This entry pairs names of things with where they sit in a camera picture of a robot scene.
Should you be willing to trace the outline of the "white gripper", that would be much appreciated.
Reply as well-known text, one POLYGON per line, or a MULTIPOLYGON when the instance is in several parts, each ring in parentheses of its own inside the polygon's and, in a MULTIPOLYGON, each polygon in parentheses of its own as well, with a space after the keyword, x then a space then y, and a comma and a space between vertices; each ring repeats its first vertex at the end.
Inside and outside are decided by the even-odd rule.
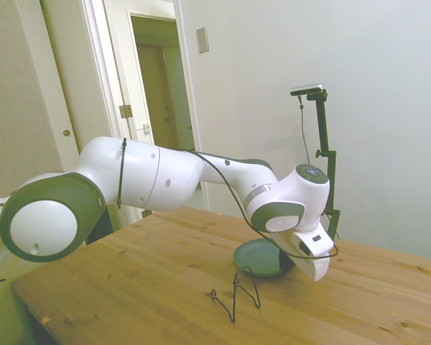
POLYGON ((279 268, 281 272, 289 272, 295 267, 295 264, 302 270, 302 272, 312 281, 322 279, 330 264, 329 253, 325 252, 317 257, 303 255, 303 258, 289 257, 284 251, 279 252, 279 268))

